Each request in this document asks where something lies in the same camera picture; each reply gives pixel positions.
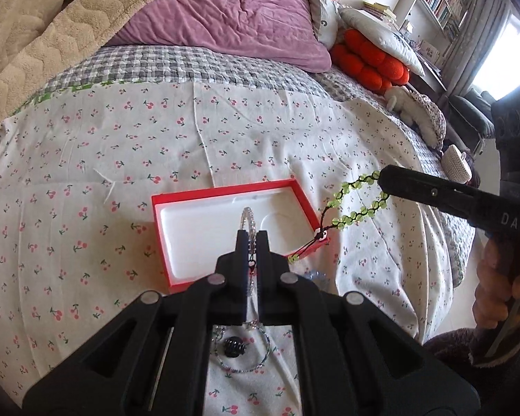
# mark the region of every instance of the chair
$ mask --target chair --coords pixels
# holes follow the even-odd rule
[[[481,153],[486,139],[495,138],[491,105],[496,100],[487,91],[479,94],[471,89],[464,97],[449,97],[445,113],[448,124],[474,155]]]

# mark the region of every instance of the purple blanket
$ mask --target purple blanket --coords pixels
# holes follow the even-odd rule
[[[108,42],[131,44],[206,47],[308,72],[331,66],[314,37],[308,0],[155,0]]]

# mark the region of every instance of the gray plaid bedsheet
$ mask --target gray plaid bedsheet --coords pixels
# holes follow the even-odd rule
[[[39,94],[119,80],[234,84],[330,98],[305,71],[284,62],[222,55],[200,47],[159,45],[101,48],[90,58],[55,76]]]
[[[403,130],[414,146],[424,172],[446,178],[436,155],[395,113],[385,108],[385,102],[380,96],[335,68],[326,73],[309,75],[283,62],[223,55],[199,47],[104,47],[90,58],[55,76],[35,96],[71,86],[119,80],[233,84],[295,91],[337,101],[363,98],[387,114]],[[458,286],[466,270],[474,229],[457,217],[443,213],[441,217],[451,258],[453,285]]]

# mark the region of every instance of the silver necklace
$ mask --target silver necklace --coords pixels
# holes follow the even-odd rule
[[[250,304],[252,307],[254,307],[253,299],[254,299],[254,280],[253,280],[253,273],[252,271],[256,267],[256,223],[254,222],[254,214],[252,213],[252,210],[249,207],[246,207],[243,209],[243,213],[241,214],[241,229],[244,229],[245,222],[248,221],[248,265],[251,268],[250,270],[250,280],[248,283],[248,298],[250,300]],[[254,319],[252,321],[247,321],[244,323],[244,327],[246,330],[255,329],[258,330],[259,333],[262,334],[266,341],[266,354],[262,358],[262,360],[255,365],[254,367],[250,369],[236,369],[232,368],[231,366],[225,364],[225,362],[222,360],[221,356],[219,355],[218,345],[220,341],[223,339],[223,336],[225,335],[226,329],[223,326],[214,326],[213,330],[213,337],[212,337],[212,343],[214,344],[214,355],[219,361],[219,364],[221,367],[229,372],[232,373],[245,373],[245,372],[254,372],[256,370],[261,369],[266,364],[266,360],[269,357],[269,354],[271,352],[271,343],[270,338],[268,334],[266,333],[265,327],[261,324],[261,322],[258,319]]]

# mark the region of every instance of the metal rivet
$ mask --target metal rivet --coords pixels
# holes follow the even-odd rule
[[[221,274],[211,274],[208,276],[208,283],[210,285],[223,285],[225,283],[225,277]]]
[[[283,272],[279,279],[287,285],[292,285],[293,283],[298,282],[298,277],[296,274],[293,274],[293,272]]]
[[[318,233],[320,232],[320,229],[317,228],[315,229],[314,231],[314,235],[316,236]],[[325,238],[328,237],[328,232],[327,231],[324,231],[323,234],[322,234],[322,237],[320,237],[319,241],[322,242],[323,240],[325,240]]]
[[[146,305],[152,305],[159,300],[159,294],[156,291],[146,291],[141,294],[141,302]]]
[[[351,305],[362,305],[364,302],[364,296],[359,292],[350,292],[345,298]]]

